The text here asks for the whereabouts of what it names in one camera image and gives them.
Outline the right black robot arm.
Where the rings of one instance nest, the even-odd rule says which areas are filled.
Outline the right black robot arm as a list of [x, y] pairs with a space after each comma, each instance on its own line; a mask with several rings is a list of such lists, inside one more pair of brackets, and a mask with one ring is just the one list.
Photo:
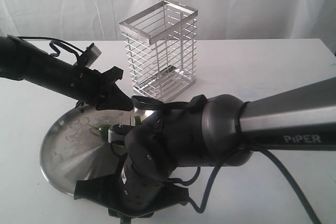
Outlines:
[[125, 154], [113, 174], [76, 182], [74, 198], [106, 207], [121, 219], [147, 218], [177, 204], [193, 204], [189, 182], [173, 179], [178, 167], [211, 166], [200, 206], [205, 210], [213, 181], [223, 166], [240, 166], [253, 152], [269, 157], [302, 204], [306, 197], [271, 150], [335, 150], [335, 78], [243, 102], [223, 94], [189, 102], [163, 103], [134, 96], [137, 108], [152, 114], [137, 126], [112, 127], [111, 143]]

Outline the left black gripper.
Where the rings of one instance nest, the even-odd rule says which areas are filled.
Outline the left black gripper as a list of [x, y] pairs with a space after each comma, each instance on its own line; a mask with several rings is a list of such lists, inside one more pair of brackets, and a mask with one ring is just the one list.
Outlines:
[[67, 97], [94, 105], [96, 110], [132, 111], [132, 100], [115, 83], [123, 78], [119, 67], [100, 73], [67, 64]]

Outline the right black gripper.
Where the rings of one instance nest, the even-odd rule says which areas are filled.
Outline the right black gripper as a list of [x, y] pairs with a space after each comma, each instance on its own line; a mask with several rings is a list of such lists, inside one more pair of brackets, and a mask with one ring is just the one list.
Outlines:
[[116, 174], [78, 180], [73, 198], [111, 198], [111, 210], [120, 216], [146, 216], [156, 211], [188, 204], [186, 187], [167, 182], [173, 163], [165, 156], [127, 155]]

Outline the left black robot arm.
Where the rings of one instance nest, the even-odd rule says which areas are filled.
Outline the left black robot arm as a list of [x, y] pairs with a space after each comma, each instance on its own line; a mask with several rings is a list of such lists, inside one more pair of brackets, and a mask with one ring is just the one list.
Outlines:
[[1, 37], [1, 77], [26, 80], [55, 91], [96, 110], [133, 110], [132, 100], [116, 85], [123, 77], [118, 67], [101, 73], [89, 67], [101, 55], [95, 44], [82, 54], [61, 41], [51, 39], [54, 54], [37, 48], [16, 36]]

